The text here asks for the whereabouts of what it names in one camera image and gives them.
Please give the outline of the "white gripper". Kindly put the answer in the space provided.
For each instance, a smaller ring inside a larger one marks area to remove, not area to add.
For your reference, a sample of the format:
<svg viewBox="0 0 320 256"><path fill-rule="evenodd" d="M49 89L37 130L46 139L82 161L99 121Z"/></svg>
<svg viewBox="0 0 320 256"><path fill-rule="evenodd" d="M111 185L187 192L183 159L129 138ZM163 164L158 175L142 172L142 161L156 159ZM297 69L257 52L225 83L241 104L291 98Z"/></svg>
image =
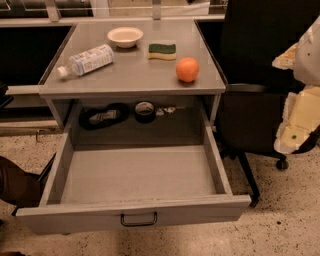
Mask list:
<svg viewBox="0 0 320 256"><path fill-rule="evenodd" d="M320 125L320 16L301 36L298 44L290 46L276 57L272 66L293 69L296 80L306 86L298 94L286 98L274 149L282 154L300 150Z"/></svg>

